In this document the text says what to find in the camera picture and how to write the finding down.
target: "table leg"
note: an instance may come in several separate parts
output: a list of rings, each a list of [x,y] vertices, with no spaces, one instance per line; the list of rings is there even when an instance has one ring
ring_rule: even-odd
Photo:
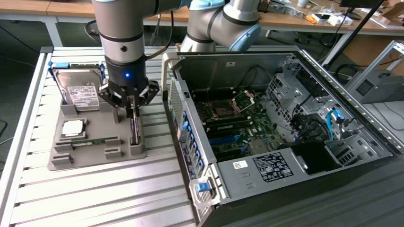
[[[270,38],[272,35],[272,30],[267,30],[267,34],[266,34],[266,37]]]
[[[62,39],[60,39],[58,27],[56,27],[56,24],[58,24],[56,17],[47,17],[46,19],[43,19],[43,22],[46,23],[54,46],[63,47],[63,43],[62,43]]]
[[[334,46],[334,48],[330,51],[330,54],[324,60],[324,62],[322,63],[322,65],[326,65],[330,63],[331,59],[334,58],[335,54],[338,53],[338,51],[340,50],[340,48],[343,47],[344,43],[347,42],[350,36],[351,36],[352,32],[343,34],[343,37],[340,38],[340,40],[338,41],[336,45]]]

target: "wooden desk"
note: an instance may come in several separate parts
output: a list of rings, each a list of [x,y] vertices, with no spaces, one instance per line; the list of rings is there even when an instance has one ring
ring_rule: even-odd
[[[95,18],[95,9],[90,0],[71,0],[70,2],[51,2],[48,7],[48,15],[68,17],[91,17]],[[175,11],[175,21],[188,22],[190,11],[187,7]],[[158,16],[146,20],[158,20]],[[163,21],[171,21],[171,15],[162,15]]]
[[[342,12],[347,8],[339,7],[339,4],[336,4],[334,1],[330,0],[311,0],[312,2],[318,3],[322,6],[331,7],[331,4],[334,4],[335,11]],[[298,0],[291,0],[294,3],[294,6],[298,10],[300,10],[306,15],[310,14],[311,9],[308,8],[300,8],[298,6]],[[366,17],[366,14],[360,11],[356,12],[362,15],[362,17]],[[359,25],[362,20],[354,20],[352,25],[347,26],[343,25],[340,28],[342,33],[344,31],[354,31]],[[335,32],[339,26],[332,26],[330,24],[312,24],[308,20],[304,18],[296,18],[291,17],[288,14],[275,14],[275,13],[260,13],[260,24],[263,26],[290,26],[290,27],[299,27],[299,28],[308,28],[308,29],[322,29],[322,30],[330,30],[330,32]],[[368,21],[366,26],[362,29],[362,33],[364,32],[384,32],[384,33],[398,33],[398,30],[388,30],[383,28],[380,25],[378,25],[374,21]]]
[[[0,13],[47,15],[50,0],[0,0]]]

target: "gray floor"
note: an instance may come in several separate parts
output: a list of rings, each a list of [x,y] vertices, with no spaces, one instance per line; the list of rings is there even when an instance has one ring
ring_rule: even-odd
[[[3,26],[16,37],[19,37],[32,48],[40,50],[42,46],[51,46],[52,41],[48,36],[46,25],[42,22],[20,21],[12,23],[11,21],[0,20],[0,26]],[[83,26],[84,24],[59,23],[59,31],[64,46],[99,46],[86,35]],[[148,45],[151,33],[155,27],[146,27],[146,43]],[[179,36],[184,36],[187,28],[175,28],[175,41],[180,42]],[[284,45],[283,43],[270,40],[264,37],[266,32],[262,32],[262,36],[256,42],[256,45]],[[318,58],[323,46],[319,43],[319,37],[322,34],[312,34],[311,44],[298,44],[294,39],[296,35],[292,32],[274,32],[272,38],[291,44],[298,45],[300,48],[307,49],[310,53]],[[160,27],[159,37],[156,39],[156,45],[166,45],[170,37],[170,27]],[[31,82],[31,76],[34,68],[28,65],[15,63],[6,60],[3,56],[19,61],[24,61],[30,64],[36,64],[38,54],[23,46],[3,30],[0,30],[0,119],[8,122],[8,128],[0,141],[11,138],[15,133],[18,121],[20,117],[20,111],[23,109],[26,94]],[[350,62],[350,59],[344,56],[339,59],[336,65]],[[11,142],[0,145],[0,161],[7,159]]]

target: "blue ram slot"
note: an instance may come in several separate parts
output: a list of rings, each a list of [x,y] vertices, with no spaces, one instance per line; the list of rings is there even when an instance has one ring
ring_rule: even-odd
[[[227,137],[227,138],[210,140],[210,144],[211,144],[211,145],[218,145],[218,144],[223,144],[223,143],[234,143],[234,142],[238,142],[240,136],[242,136],[242,133],[240,133],[240,135],[238,135],[238,136],[231,136],[231,137]]]

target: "hard drive label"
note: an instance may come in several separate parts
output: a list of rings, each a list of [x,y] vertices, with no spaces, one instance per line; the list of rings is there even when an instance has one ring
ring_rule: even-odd
[[[100,106],[95,86],[68,87],[68,91],[76,107]]]
[[[294,176],[292,170],[280,153],[274,153],[252,159],[266,182]]]

